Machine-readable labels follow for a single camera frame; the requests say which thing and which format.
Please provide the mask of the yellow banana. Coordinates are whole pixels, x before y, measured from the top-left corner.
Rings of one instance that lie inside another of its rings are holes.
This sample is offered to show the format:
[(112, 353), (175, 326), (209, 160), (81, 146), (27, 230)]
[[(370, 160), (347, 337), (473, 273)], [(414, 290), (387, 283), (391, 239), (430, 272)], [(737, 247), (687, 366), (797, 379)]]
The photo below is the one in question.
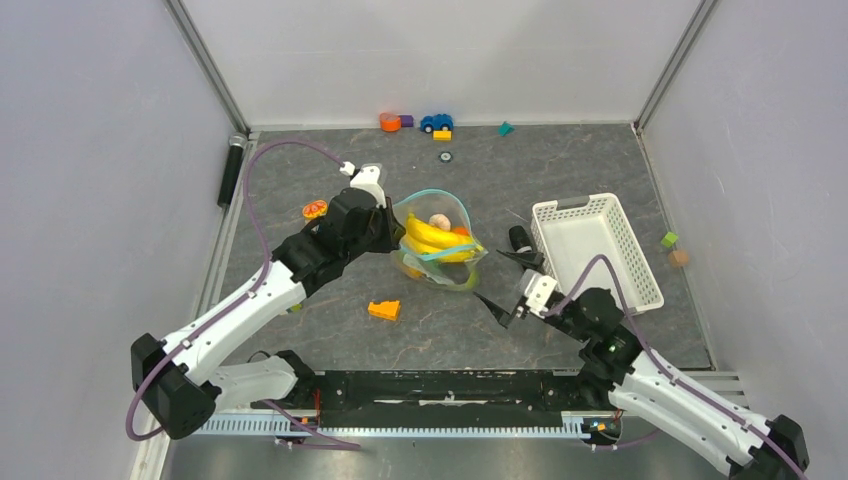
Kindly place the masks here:
[(420, 258), (447, 263), (463, 263), (485, 254), (485, 248), (471, 235), (466, 237), (443, 231), (409, 213), (402, 247)]

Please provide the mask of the beige garlic bulb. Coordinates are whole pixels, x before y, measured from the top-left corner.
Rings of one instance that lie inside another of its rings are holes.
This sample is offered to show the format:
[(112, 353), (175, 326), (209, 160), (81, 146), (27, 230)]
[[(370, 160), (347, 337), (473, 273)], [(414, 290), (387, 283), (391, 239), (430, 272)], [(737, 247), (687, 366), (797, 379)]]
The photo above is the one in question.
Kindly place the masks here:
[(431, 215), (428, 224), (443, 231), (450, 231), (452, 229), (452, 222), (445, 214)]

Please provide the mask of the clear zip top bag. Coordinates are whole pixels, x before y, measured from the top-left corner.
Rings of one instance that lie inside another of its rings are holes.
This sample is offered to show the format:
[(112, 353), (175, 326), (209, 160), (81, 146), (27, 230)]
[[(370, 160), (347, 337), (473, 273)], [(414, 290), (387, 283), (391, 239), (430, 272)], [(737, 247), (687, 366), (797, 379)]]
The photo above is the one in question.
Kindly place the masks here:
[(392, 261), (408, 278), (433, 288), (470, 291), (479, 282), (477, 264), (487, 249), (473, 234), (471, 218), (454, 194), (416, 192), (394, 206), (405, 229)]

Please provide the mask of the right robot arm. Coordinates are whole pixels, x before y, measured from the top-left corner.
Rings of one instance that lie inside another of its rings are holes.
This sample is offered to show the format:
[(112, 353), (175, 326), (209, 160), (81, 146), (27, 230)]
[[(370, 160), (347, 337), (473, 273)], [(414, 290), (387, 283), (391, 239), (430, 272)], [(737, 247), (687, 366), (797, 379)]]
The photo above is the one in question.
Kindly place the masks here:
[(769, 419), (696, 382), (652, 348), (638, 330), (612, 262), (594, 256), (562, 293), (541, 272), (539, 252), (509, 252), (524, 270), (519, 300), (506, 310), (483, 302), (502, 327), (528, 315), (582, 344), (580, 400), (635, 415), (683, 443), (729, 479), (803, 479), (809, 454), (801, 426)]

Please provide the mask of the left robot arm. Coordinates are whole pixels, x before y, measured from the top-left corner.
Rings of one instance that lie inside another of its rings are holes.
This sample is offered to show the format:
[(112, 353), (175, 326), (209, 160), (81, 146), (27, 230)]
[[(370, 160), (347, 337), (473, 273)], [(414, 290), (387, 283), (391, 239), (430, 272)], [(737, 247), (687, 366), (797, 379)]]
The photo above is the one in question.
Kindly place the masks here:
[(350, 186), (331, 200), (326, 215), (286, 238), (223, 304), (162, 340), (139, 337), (131, 346), (135, 395), (127, 435), (145, 438), (133, 429), (139, 405), (172, 439), (191, 435), (222, 409), (280, 399), (290, 407), (306, 405), (314, 381), (298, 356), (230, 366), (224, 360), (270, 320), (341, 277), (361, 255), (397, 250), (402, 235), (381, 187)]

